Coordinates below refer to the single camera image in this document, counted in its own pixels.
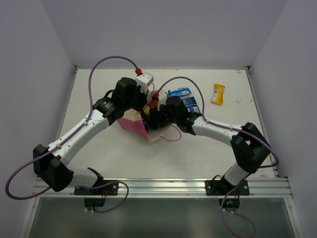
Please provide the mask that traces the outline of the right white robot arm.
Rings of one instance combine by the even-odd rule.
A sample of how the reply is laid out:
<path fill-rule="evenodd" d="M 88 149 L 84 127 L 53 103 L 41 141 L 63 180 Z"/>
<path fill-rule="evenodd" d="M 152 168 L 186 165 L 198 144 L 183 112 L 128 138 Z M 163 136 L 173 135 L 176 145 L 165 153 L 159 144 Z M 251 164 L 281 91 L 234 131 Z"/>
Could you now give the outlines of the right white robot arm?
<path fill-rule="evenodd" d="M 208 120 L 201 113 L 189 111 L 179 97 L 159 96 L 158 93 L 152 96 L 149 108 L 149 126 L 152 129 L 172 124 L 183 133 L 205 136 L 232 148 L 236 161 L 222 176 L 220 183 L 225 194 L 233 194 L 240 181 L 254 174 L 270 154 L 269 144 L 252 123 L 235 128 Z"/>

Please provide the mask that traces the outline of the pink and cream paper bag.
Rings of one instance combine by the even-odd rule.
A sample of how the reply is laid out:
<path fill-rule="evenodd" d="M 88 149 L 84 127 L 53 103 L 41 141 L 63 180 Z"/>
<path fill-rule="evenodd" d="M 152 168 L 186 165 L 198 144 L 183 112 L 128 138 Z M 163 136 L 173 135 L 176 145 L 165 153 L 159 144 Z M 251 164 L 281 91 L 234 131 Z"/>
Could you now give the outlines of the pink and cream paper bag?
<path fill-rule="evenodd" d="M 117 119 L 116 121 L 123 130 L 138 135 L 148 142 L 154 142 L 158 139 L 163 139 L 167 142 L 176 142 L 182 138 L 181 131 L 172 124 L 168 124 L 159 129 L 150 129 L 147 125 L 145 125 L 141 114 L 133 109 L 126 111 L 123 117 Z M 166 132 L 170 128 L 174 128 L 177 130 L 178 135 L 176 136 L 176 138 L 167 138 Z"/>

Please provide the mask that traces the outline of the light blue snack packet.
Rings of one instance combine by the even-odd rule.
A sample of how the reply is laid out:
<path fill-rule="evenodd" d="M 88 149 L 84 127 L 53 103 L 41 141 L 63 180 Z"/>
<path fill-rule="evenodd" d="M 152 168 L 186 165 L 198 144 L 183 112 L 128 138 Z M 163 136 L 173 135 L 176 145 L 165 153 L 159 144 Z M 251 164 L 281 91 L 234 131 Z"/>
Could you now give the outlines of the light blue snack packet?
<path fill-rule="evenodd" d="M 174 91 L 168 90 L 168 95 L 170 97 L 172 96 L 185 97 L 185 96 L 191 95 L 191 90 L 188 87 L 178 88 Z"/>

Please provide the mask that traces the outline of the dark blue chips bag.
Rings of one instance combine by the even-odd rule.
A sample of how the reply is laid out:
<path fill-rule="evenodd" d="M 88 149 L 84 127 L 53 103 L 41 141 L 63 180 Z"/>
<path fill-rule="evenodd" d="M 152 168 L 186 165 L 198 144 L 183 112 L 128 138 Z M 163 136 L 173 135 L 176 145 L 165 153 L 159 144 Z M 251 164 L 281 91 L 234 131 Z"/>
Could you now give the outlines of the dark blue chips bag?
<path fill-rule="evenodd" d="M 181 99 L 189 112 L 201 113 L 195 97 L 185 97 Z"/>

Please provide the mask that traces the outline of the yellow snack bar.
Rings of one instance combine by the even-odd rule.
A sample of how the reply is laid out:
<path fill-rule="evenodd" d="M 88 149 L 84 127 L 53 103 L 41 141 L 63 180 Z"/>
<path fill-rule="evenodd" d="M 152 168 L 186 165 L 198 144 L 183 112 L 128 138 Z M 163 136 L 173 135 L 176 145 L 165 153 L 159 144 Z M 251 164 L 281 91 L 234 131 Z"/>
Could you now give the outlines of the yellow snack bar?
<path fill-rule="evenodd" d="M 217 105 L 223 105 L 223 93 L 225 90 L 225 86 L 221 84 L 214 85 L 214 91 L 211 98 L 211 102 Z"/>
<path fill-rule="evenodd" d="M 147 117 L 149 117 L 150 116 L 150 107 L 149 107 L 149 105 L 146 105 L 144 108 L 143 108 L 143 112 L 144 112 L 144 114 L 147 116 Z"/>

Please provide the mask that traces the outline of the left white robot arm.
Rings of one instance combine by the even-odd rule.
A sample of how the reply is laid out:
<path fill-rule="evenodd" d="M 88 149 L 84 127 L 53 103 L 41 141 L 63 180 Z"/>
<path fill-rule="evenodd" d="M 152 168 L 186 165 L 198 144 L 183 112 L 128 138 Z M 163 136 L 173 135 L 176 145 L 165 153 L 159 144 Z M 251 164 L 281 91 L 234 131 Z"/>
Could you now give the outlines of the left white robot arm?
<path fill-rule="evenodd" d="M 68 133 L 46 147 L 39 144 L 33 149 L 35 174 L 55 192 L 72 185 L 85 187 L 93 195 L 99 194 L 103 188 L 100 174 L 91 168 L 76 170 L 68 165 L 92 138 L 123 117 L 127 110 L 141 111 L 153 80 L 145 73 L 135 79 L 121 78 L 115 89 L 98 99 Z"/>

